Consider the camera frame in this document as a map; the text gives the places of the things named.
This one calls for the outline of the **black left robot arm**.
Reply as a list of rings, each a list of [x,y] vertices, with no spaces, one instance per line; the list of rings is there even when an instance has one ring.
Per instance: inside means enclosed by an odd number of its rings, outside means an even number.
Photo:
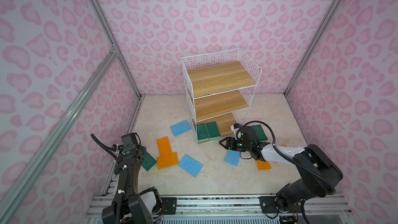
[[[106,146],[93,133],[90,136],[115,159],[114,174],[119,177],[113,201],[102,211],[103,223],[152,224],[152,211],[145,205],[138,191],[138,175],[146,151],[139,135],[133,132],[122,136],[122,147],[118,155],[114,153],[116,147]]]

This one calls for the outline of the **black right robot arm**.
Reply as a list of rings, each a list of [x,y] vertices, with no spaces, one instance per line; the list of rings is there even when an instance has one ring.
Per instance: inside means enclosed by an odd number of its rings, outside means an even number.
[[[305,214],[306,201],[336,194],[336,186],[344,178],[339,167],[315,144],[306,147],[286,147],[276,144],[271,127],[263,121],[253,120],[231,127],[233,136],[219,144],[226,150],[248,152],[250,159],[276,162],[295,167],[300,179],[285,185],[273,200],[261,199],[262,213],[275,217],[280,213],[295,211]]]

